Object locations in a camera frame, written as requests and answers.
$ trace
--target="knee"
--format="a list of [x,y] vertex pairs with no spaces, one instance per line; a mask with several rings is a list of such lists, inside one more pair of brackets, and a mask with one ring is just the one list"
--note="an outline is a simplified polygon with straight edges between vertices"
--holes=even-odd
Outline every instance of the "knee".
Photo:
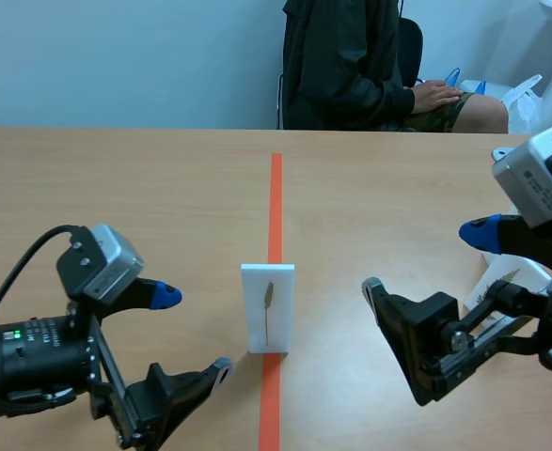
[[483,130],[484,133],[507,133],[510,124],[510,115],[505,105],[493,99],[487,98],[489,101],[486,104],[484,111]]
[[505,105],[488,96],[471,96],[453,128],[463,133],[507,133],[509,116]]

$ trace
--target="black cable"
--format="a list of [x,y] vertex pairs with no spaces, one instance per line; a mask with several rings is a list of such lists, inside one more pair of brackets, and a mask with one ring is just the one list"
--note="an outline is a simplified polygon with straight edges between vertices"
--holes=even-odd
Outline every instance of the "black cable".
[[[6,293],[8,292],[8,290],[10,289],[10,287],[12,286],[16,278],[19,276],[23,268],[29,262],[31,257],[33,257],[33,255],[36,254],[37,251],[46,242],[51,240],[56,235],[60,235],[61,233],[70,232],[72,234],[72,232],[76,228],[77,227],[75,225],[60,225],[51,230],[48,230],[46,233],[41,235],[31,245],[31,247],[27,249],[27,251],[24,253],[21,259],[14,266],[14,268],[12,269],[12,271],[10,272],[10,274],[8,275],[8,277],[0,287],[0,303],[2,302],[2,299],[4,299],[4,296],[6,296]],[[76,395],[74,393],[70,393],[58,399],[51,399],[48,401],[35,402],[30,404],[21,404],[18,402],[6,401],[0,398],[0,412],[7,416],[38,413],[38,412],[46,411],[48,409],[53,409],[55,407],[64,406],[65,404],[69,404],[70,402],[73,402],[75,399],[76,399]]]
[[46,233],[41,235],[37,241],[35,241],[29,249],[24,253],[24,255],[21,257],[21,259],[18,261],[18,263],[14,266],[2,286],[0,287],[0,303],[2,302],[2,299],[4,299],[4,296],[6,296],[6,293],[16,280],[16,278],[19,276],[25,265],[29,262],[31,257],[37,253],[37,251],[43,246],[46,242],[48,242],[50,239],[55,237],[56,235],[60,235],[61,233],[71,232],[75,230],[77,227],[75,225],[59,225],[58,227],[55,227],[51,230],[48,230]]

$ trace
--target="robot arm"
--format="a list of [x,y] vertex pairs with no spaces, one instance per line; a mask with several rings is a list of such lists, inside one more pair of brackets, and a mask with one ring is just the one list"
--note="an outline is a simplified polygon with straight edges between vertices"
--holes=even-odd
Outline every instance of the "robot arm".
[[0,302],[29,259],[64,232],[71,233],[71,246],[56,267],[70,299],[67,315],[0,325],[0,416],[43,412],[89,392],[92,417],[110,418],[121,449],[156,451],[229,376],[231,361],[220,358],[202,371],[176,376],[152,364],[145,380],[125,385],[104,339],[103,319],[134,308],[170,308],[181,293],[139,278],[144,261],[108,225],[50,230],[8,276]]
[[[471,221],[460,237],[482,251],[528,257],[552,270],[552,129],[495,163],[493,172],[522,215]],[[375,277],[362,290],[421,406],[441,399],[498,352],[538,354],[552,370],[552,288],[530,293],[497,281],[463,319],[457,300],[442,292],[415,303],[388,294]],[[493,311],[505,317],[472,334]],[[533,318],[539,325],[532,337],[513,336]]]

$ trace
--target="white wall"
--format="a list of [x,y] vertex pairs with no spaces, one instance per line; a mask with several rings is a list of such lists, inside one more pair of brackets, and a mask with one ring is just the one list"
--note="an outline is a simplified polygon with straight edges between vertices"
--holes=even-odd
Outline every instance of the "white wall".
[[420,75],[445,79],[456,67],[462,79],[515,86],[541,73],[552,76],[552,23],[539,0],[405,0],[403,15],[424,33]]
[[0,125],[274,128],[284,0],[0,0]]
[[[0,0],[0,125],[274,128],[284,3]],[[404,15],[424,78],[552,74],[538,0],[405,0]]]

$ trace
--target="camouflage shorts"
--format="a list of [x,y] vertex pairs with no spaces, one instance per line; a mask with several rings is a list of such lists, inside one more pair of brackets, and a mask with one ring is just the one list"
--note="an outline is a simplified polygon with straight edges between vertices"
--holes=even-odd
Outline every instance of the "camouflage shorts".
[[428,113],[405,117],[401,132],[450,132],[472,94],[466,92],[455,103],[441,106]]

